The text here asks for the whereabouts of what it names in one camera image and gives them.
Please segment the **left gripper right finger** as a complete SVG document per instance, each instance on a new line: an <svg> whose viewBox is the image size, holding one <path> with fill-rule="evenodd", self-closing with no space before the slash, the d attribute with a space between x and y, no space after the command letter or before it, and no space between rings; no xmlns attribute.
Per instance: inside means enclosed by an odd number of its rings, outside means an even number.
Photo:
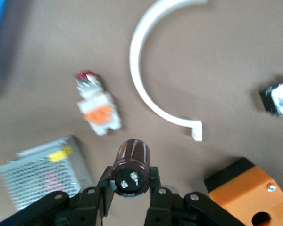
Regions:
<svg viewBox="0 0 283 226"><path fill-rule="evenodd" d="M179 219L172 209L172 192L161 186L158 167L150 168L150 207L145 226L178 226Z"/></svg>

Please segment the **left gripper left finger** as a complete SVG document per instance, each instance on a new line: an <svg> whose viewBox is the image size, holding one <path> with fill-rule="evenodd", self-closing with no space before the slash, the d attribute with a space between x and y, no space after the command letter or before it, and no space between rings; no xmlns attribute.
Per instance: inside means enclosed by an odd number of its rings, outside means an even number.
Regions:
<svg viewBox="0 0 283 226"><path fill-rule="evenodd" d="M98 184L80 193L74 210L75 226L103 225L103 218L108 215L114 196L109 182L111 170L111 166L106 167Z"/></svg>

